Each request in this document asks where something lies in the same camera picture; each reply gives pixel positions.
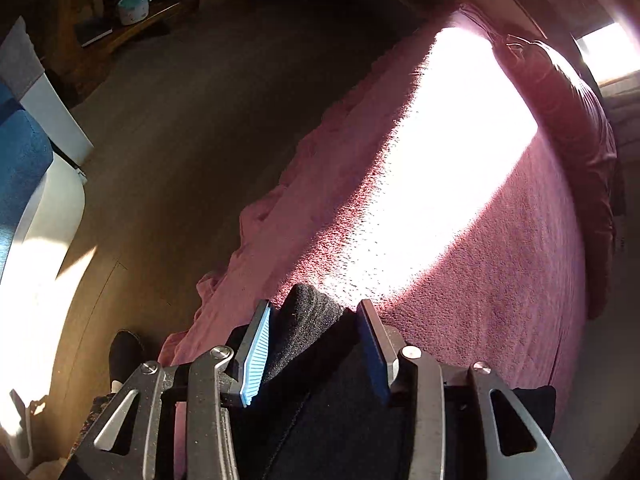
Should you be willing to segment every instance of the book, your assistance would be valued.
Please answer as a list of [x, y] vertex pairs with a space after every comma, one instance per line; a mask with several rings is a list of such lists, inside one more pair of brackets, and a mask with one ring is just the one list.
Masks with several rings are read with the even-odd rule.
[[81, 46], [87, 46], [113, 32], [113, 27], [103, 18], [92, 18], [74, 25], [76, 38]]

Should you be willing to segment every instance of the foot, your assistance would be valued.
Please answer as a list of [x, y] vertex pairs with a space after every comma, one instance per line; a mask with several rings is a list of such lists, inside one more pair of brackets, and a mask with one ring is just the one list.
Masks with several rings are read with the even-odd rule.
[[109, 349], [109, 380], [111, 393], [116, 393], [129, 376], [145, 360], [140, 338], [129, 330], [118, 330]]

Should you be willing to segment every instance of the bed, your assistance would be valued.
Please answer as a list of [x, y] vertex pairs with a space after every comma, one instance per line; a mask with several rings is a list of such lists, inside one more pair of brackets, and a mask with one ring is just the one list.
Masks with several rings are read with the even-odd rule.
[[606, 300], [615, 148], [593, 93], [543, 65], [549, 52], [471, 4], [435, 13], [244, 209], [240, 248], [198, 283], [202, 306], [161, 363], [224, 344], [257, 300], [308, 283], [348, 308], [370, 298], [441, 362], [552, 384], [561, 411], [585, 320]]

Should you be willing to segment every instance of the floor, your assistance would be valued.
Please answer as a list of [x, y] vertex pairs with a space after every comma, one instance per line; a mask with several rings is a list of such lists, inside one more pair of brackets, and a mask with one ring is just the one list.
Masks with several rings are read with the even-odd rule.
[[625, 249], [614, 257], [611, 296], [587, 324], [568, 409], [552, 438], [574, 480], [602, 480], [640, 424], [640, 162], [624, 167]]
[[247, 0], [120, 52], [72, 110], [95, 151], [61, 271], [81, 280], [33, 417], [39, 458], [66, 456], [93, 396], [107, 392], [117, 329], [140, 333], [153, 358], [190, 326], [196, 282], [239, 245], [241, 209], [396, 40], [344, 2]]

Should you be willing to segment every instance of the pink bedspread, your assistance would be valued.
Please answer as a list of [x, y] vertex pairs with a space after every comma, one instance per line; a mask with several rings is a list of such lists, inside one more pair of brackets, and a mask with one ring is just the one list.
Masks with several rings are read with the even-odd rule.
[[202, 307], [163, 364], [223, 344], [257, 300], [281, 304], [305, 282], [351, 308], [371, 298], [439, 361], [484, 359], [510, 385], [551, 383], [565, 402], [586, 316], [574, 204], [463, 10], [381, 58], [240, 227], [241, 247], [224, 276], [200, 281]]

